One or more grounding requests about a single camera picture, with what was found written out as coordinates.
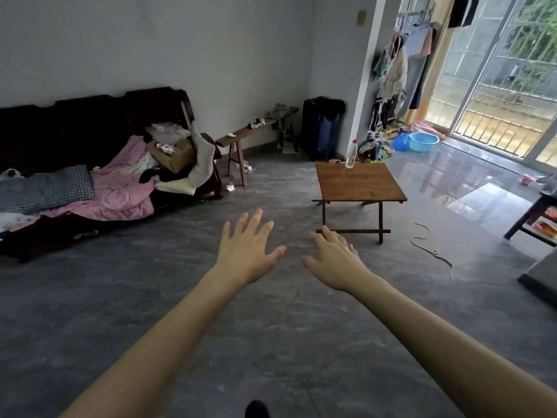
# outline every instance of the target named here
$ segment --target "pink plastic bag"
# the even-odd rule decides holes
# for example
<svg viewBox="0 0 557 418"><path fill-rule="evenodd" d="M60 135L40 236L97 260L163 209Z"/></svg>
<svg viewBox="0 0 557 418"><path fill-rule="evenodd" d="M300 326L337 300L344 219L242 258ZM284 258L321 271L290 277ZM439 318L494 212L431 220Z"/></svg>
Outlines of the pink plastic bag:
<svg viewBox="0 0 557 418"><path fill-rule="evenodd" d="M437 132L434 128L425 124L422 121L417 121L416 123L412 123L412 125L410 126L410 133L413 132L423 132L423 133L429 133L430 135L439 136L439 139L442 141L447 139L447 135L443 135L441 132Z"/></svg>

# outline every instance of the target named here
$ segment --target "cardboard box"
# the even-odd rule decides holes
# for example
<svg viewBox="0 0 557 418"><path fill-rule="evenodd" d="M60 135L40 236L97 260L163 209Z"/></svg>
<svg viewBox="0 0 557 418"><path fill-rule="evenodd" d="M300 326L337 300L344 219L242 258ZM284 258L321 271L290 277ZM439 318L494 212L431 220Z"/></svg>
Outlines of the cardboard box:
<svg viewBox="0 0 557 418"><path fill-rule="evenodd" d="M193 147L189 139L181 139L176 146L182 150L180 154L166 154L158 149L156 141L150 141L147 144L147 149L157 160L160 165L166 167L173 173L177 173L186 167L193 167L196 163L196 149Z"/></svg>

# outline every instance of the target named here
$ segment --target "wire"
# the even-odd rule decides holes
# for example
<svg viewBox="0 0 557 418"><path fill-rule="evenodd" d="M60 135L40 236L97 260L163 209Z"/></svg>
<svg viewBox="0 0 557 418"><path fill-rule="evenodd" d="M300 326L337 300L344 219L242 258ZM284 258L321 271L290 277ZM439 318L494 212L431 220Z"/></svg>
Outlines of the wire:
<svg viewBox="0 0 557 418"><path fill-rule="evenodd" d="M414 223L414 224L415 224L416 226L421 226L421 227L425 228L425 229L427 230L427 233L428 233L428 234L431 233L431 231L429 230L429 228L428 228L427 226L424 226L423 224L420 224L420 223ZM428 248L424 248L423 246L420 246L420 245L416 244L416 243L414 242L414 239L420 239L420 240L422 240L422 241L426 241L427 238L426 238L426 237L414 236L414 237L411 237L411 238L410 238L410 243L411 243L412 245L414 245L414 246L420 248L420 249L423 249L425 252L430 253L431 255L433 255L433 256L434 256L435 258L437 258L438 260L441 260L441 261L446 262L447 264L449 264L449 266L451 267L451 272L449 273L449 280L452 280L452 269L453 269L452 263L451 263L448 259L443 258L441 255L439 255L439 253L437 253L437 250L435 250L435 249L434 249L434 250L429 250Z"/></svg>

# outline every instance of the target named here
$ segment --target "hand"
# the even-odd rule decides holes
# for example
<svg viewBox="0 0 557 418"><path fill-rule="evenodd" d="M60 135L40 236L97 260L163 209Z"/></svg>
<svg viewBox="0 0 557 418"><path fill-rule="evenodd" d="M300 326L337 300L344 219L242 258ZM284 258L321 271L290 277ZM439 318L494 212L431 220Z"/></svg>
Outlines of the hand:
<svg viewBox="0 0 557 418"><path fill-rule="evenodd" d="M263 210L258 208L247 227L247 213L242 214L236 223L232 237L230 237L230 221L225 223L222 231L214 268L219 269L224 275L232 274L242 285L261 279L286 251L286 246L280 246L265 255L265 245L274 223L272 221L265 223L256 233L262 214Z"/></svg>
<svg viewBox="0 0 557 418"><path fill-rule="evenodd" d="M303 264L310 272L329 288L350 292L354 283L369 276L375 276L361 261L354 246L348 245L346 239L327 226L322 227L323 234L311 232L315 240L321 261L304 255Z"/></svg>

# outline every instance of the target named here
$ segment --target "dark suitcase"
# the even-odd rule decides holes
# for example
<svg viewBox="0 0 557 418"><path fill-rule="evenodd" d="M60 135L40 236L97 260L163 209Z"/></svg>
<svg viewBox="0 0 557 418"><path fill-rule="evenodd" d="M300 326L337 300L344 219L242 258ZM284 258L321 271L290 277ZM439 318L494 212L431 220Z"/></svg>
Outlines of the dark suitcase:
<svg viewBox="0 0 557 418"><path fill-rule="evenodd" d="M317 97L303 102L301 146L312 161L335 154L344 111L342 100Z"/></svg>

